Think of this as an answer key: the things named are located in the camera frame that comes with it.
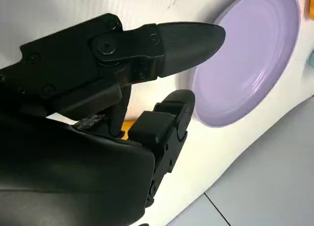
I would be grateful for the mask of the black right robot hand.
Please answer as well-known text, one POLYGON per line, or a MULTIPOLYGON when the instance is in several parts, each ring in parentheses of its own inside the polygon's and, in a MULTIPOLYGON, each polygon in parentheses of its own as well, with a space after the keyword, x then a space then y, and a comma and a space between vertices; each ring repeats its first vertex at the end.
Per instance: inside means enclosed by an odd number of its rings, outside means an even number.
POLYGON ((225 29, 196 22, 124 31, 104 14, 22 45, 0 71, 0 223, 129 226, 154 202, 195 106, 176 90, 123 140, 133 84, 200 65, 225 29))

